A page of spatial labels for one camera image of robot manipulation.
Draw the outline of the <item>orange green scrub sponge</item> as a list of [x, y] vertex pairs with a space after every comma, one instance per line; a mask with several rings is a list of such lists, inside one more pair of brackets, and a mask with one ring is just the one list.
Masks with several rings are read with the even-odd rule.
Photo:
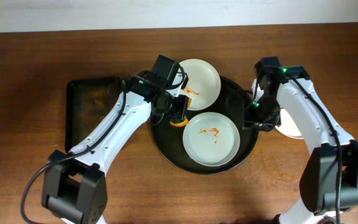
[[170, 112], [170, 125], [174, 127], [183, 127], [189, 123], [187, 118], [188, 108], [190, 106], [191, 99], [184, 97], [176, 99], [173, 104], [173, 109]]

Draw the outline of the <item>pink plate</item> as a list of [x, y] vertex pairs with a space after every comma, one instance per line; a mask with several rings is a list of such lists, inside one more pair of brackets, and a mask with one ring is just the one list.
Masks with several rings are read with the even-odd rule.
[[284, 108], [280, 109], [280, 124], [277, 124], [275, 129], [289, 138], [303, 139], [294, 120]]

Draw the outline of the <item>grey plate bottom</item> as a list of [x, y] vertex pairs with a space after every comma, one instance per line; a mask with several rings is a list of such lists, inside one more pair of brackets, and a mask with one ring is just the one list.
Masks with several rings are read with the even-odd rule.
[[241, 137], [227, 116], [216, 112], [200, 113], [190, 119], [183, 131], [183, 146], [189, 157], [207, 167], [230, 162], [239, 151]]

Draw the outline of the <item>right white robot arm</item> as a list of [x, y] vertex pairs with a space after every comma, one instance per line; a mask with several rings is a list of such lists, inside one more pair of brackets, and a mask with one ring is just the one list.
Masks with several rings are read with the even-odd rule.
[[254, 65], [253, 98], [244, 126], [269, 132], [284, 124], [285, 110], [305, 141], [310, 158], [300, 179], [300, 199], [274, 223], [340, 223], [358, 207], [358, 141], [334, 119], [301, 65], [281, 66], [277, 57]]

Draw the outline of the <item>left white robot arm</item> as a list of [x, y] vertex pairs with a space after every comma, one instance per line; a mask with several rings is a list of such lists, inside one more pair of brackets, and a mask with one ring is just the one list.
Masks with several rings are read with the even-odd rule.
[[116, 104], [97, 127], [67, 153], [54, 151], [44, 167], [41, 205], [65, 223], [104, 223], [106, 174], [127, 140], [152, 114], [184, 119], [188, 75], [143, 71], [121, 82]]

